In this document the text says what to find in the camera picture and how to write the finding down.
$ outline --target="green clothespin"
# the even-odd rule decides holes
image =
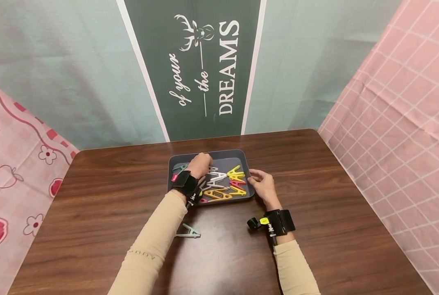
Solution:
[[[185,227],[186,229],[188,229],[188,232],[186,234],[176,234],[175,236],[178,237],[191,237],[191,238],[198,238],[201,237],[201,233],[197,230],[195,230],[193,227],[188,226],[187,224],[183,223],[182,224],[183,227]]]
[[[173,169],[172,169],[172,172],[174,172],[174,171],[177,170],[177,169],[180,169],[180,171],[177,172],[177,174],[180,174],[180,173],[181,173],[183,170],[185,170],[187,167],[188,167],[188,164],[185,164],[185,165],[182,165],[182,166],[179,166],[179,167],[173,168]]]

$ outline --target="white clothespin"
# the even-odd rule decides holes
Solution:
[[[201,233],[197,230],[195,230],[193,227],[188,226],[187,224],[183,223],[182,224],[183,227],[185,227],[186,229],[188,229],[188,232],[186,234],[176,234],[175,236],[179,236],[179,237],[192,237],[194,239],[201,237]]]

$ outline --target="person's right hand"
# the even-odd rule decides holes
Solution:
[[[254,187],[257,195],[263,199],[267,211],[275,209],[282,209],[282,205],[278,200],[277,193],[275,192],[275,183],[272,175],[265,173],[261,170],[250,169],[251,177],[247,180]]]

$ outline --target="pink curtain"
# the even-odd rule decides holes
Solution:
[[[77,152],[0,91],[0,295],[8,292]]]
[[[439,294],[439,0],[406,0],[319,129]]]

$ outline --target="black wrist strap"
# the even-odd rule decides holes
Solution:
[[[289,231],[295,230],[295,224],[293,224],[290,211],[288,210],[267,211],[264,217],[269,219],[269,223],[278,236],[285,236]]]

